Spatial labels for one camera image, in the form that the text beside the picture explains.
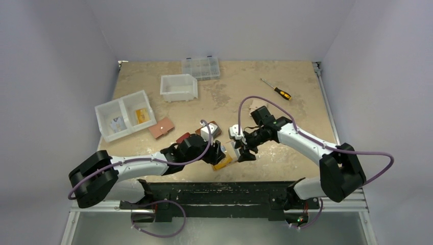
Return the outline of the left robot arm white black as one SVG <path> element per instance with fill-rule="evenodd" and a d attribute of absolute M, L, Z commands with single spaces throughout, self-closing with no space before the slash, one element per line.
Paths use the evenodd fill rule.
<path fill-rule="evenodd" d="M 175 174 L 200 160 L 218 165 L 225 158 L 220 141 L 205 140 L 198 134 L 191 134 L 180 143 L 175 142 L 145 156 L 115 157 L 106 150 L 99 150 L 69 173 L 72 190 L 68 199 L 75 200 L 79 208 L 89 208 L 113 195 L 116 200 L 132 202 L 145 209 L 152 203 L 151 193 L 140 189 L 123 198 L 122 182 L 144 176 Z"/>

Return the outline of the orange card holder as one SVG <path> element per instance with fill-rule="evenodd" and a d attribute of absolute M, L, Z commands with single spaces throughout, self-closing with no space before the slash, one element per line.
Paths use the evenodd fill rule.
<path fill-rule="evenodd" d="M 225 158 L 218 162 L 216 165 L 212 166 L 214 171 L 220 170 L 227 165 L 229 165 L 233 161 L 232 157 L 229 154 L 226 154 Z"/>

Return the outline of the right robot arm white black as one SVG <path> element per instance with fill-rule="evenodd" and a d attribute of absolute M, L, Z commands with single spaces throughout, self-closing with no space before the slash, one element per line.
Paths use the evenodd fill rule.
<path fill-rule="evenodd" d="M 238 124 L 229 128 L 238 162 L 256 160 L 258 147 L 274 141 L 296 150 L 319 167 L 317 177 L 301 178 L 287 187 L 286 208 L 298 208 L 310 198 L 328 197 L 339 203 L 366 183 L 365 173 L 351 145 L 336 145 L 316 138 L 297 128 L 291 119 L 275 118 L 265 106 L 251 115 L 256 123 L 252 132 L 242 130 Z"/>

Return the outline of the white VIP credit card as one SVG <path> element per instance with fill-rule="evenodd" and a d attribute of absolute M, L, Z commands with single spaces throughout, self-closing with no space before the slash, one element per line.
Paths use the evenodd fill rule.
<path fill-rule="evenodd" d="M 126 130 L 127 127 L 125 125 L 124 118 L 122 116 L 113 118 L 110 121 L 110 128 L 113 130 L 114 133 L 118 133 L 123 130 Z"/>

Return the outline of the gold credit card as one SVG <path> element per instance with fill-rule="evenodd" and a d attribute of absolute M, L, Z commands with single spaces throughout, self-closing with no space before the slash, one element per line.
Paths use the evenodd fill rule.
<path fill-rule="evenodd" d="M 138 124 L 143 124 L 151 120 L 147 108 L 137 109 L 135 115 Z"/>

